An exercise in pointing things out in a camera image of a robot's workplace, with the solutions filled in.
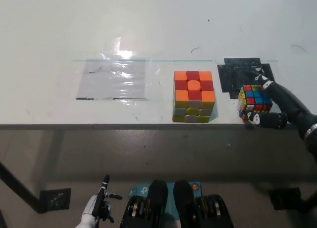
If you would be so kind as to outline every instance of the floor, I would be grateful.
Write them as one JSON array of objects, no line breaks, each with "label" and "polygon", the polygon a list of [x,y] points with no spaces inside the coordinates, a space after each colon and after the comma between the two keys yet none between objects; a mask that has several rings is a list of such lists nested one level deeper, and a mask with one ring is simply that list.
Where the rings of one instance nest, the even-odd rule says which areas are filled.
[{"label": "floor", "polygon": [[0,209],[9,228],[74,228],[104,175],[118,228],[129,190],[138,182],[188,179],[203,195],[220,194],[235,228],[312,228],[307,215],[274,211],[267,190],[297,187],[307,198],[317,187],[317,167],[295,131],[226,130],[0,131],[0,160],[27,187],[72,188],[70,209],[38,215],[0,182]]}]

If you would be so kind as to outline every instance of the clear plastic sheet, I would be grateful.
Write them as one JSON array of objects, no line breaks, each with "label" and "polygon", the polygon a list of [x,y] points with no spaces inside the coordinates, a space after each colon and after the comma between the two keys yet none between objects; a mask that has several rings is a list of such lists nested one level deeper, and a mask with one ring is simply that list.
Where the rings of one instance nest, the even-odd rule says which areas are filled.
[{"label": "clear plastic sheet", "polygon": [[147,100],[146,88],[155,80],[151,75],[158,68],[151,68],[150,61],[130,51],[101,52],[100,57],[86,60],[77,99]]}]

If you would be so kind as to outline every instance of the blue square sticker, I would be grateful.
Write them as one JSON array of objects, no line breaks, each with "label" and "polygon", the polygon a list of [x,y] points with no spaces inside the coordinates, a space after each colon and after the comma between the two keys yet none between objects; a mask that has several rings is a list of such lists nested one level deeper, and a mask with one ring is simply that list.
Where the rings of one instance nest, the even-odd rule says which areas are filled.
[{"label": "blue square sticker", "polygon": [[256,102],[256,104],[263,104],[262,98],[256,98],[255,102]]},{"label": "blue square sticker", "polygon": [[272,101],[271,101],[270,98],[265,97],[265,98],[263,98],[263,101],[264,101],[265,105],[271,105],[272,104]]},{"label": "blue square sticker", "polygon": [[254,97],[257,97],[257,98],[261,98],[261,92],[260,91],[254,91]]},{"label": "blue square sticker", "polygon": [[252,91],[247,91],[246,92],[246,98],[253,98],[253,92]]}]

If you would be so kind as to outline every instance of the table surface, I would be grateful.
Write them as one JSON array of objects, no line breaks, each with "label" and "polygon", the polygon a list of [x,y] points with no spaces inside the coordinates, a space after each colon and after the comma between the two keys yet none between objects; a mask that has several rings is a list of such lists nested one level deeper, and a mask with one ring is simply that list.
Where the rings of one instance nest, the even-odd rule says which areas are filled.
[{"label": "table surface", "polygon": [[[241,124],[221,92],[225,57],[270,63],[275,80],[317,113],[316,11],[316,0],[0,0],[0,125],[179,125],[175,70],[213,73],[214,119],[202,127]],[[159,69],[148,79],[151,100],[75,100],[84,60],[114,50]]]}]

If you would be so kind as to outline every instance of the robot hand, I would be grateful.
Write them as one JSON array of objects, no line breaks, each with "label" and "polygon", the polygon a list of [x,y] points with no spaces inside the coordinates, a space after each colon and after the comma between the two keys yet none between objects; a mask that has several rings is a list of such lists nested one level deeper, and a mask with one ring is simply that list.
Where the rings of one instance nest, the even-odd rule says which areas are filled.
[{"label": "robot hand", "polygon": [[287,121],[295,125],[300,138],[304,141],[306,148],[313,154],[317,161],[317,116],[312,114],[307,107],[287,88],[271,81],[258,72],[251,72],[255,80],[262,86],[263,90],[279,106],[282,113],[257,114],[249,113],[250,121],[256,124],[260,121],[269,122],[270,125],[285,126]]},{"label": "robot hand", "polygon": [[98,228],[100,219],[103,221],[109,219],[111,223],[114,223],[113,217],[111,216],[111,204],[108,201],[104,201],[104,199],[109,197],[121,200],[122,197],[115,193],[107,193],[108,183],[109,175],[106,175],[98,195],[93,195],[89,199],[82,214],[81,222],[76,228]]}]

